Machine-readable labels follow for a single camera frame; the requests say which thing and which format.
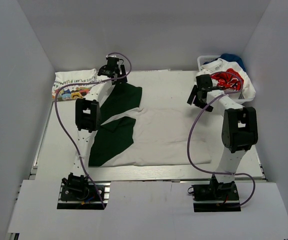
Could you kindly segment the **blue t-shirt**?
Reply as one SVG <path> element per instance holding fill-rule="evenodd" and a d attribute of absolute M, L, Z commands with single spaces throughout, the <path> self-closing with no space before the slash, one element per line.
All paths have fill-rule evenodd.
<path fill-rule="evenodd" d="M 220 56 L 220 58 L 227 62 L 236 62 L 243 69 L 244 72 L 247 72 L 242 58 L 239 57 L 238 55 L 230 54 L 230 53 L 223 53 Z"/>

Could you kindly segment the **white green raglan t-shirt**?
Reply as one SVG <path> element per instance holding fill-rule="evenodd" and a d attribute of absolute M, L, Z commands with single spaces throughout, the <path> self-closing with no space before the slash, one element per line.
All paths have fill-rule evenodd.
<path fill-rule="evenodd" d="M 184 104 L 143 106 L 143 89 L 116 85 L 102 104 L 101 126 L 89 150 L 88 166 L 187 165 L 187 140 L 194 112 Z"/>

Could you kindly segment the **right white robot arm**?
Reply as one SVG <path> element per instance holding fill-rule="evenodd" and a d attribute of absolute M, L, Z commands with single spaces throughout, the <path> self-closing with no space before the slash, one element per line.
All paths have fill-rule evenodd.
<path fill-rule="evenodd" d="M 244 83 L 240 77 L 228 72 L 235 83 L 231 87 L 215 86 L 213 83 L 214 74 L 202 74 L 195 77 L 196 84 L 187 100 L 201 111 L 190 128 L 186 153 L 189 163 L 196 170 L 215 176 L 216 183 L 209 188 L 210 195 L 220 200 L 228 193 L 226 184 L 235 180 L 235 176 L 253 177 L 247 173 L 237 173 L 238 166 L 245 154 L 258 142 L 257 113 L 253 107 L 244 107 L 230 98 L 233 94 L 242 92 Z M 191 159 L 190 143 L 196 124 L 204 112 L 217 110 L 223 117 L 221 141 L 224 149 L 216 171 L 204 170 L 197 167 Z"/>

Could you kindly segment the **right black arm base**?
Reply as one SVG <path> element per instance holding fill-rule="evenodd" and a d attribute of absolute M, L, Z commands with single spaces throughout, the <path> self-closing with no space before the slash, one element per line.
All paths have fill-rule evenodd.
<path fill-rule="evenodd" d="M 213 177 L 208 184 L 194 184 L 187 189 L 193 197 L 195 213 L 240 212 L 240 198 L 236 183 L 219 183 Z"/>

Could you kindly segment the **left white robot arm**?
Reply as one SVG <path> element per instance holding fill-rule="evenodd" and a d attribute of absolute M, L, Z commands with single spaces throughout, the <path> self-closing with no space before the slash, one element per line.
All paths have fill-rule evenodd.
<path fill-rule="evenodd" d="M 75 102 L 75 125 L 77 127 L 76 160 L 79 165 L 74 169 L 86 173 L 88 167 L 88 155 L 92 145 L 93 132 L 101 126 L 100 103 L 103 97 L 113 86 L 128 82 L 127 76 L 131 73 L 126 71 L 124 60 L 128 58 L 117 52 L 106 56 L 106 64 L 100 67 L 96 82 L 90 91 Z"/>

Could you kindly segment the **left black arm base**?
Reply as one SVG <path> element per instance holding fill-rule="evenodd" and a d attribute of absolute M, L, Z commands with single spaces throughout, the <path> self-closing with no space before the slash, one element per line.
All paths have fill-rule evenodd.
<path fill-rule="evenodd" d="M 94 186 L 88 177 L 70 173 L 61 180 L 58 210 L 103 210 L 109 200 L 108 183 Z"/>

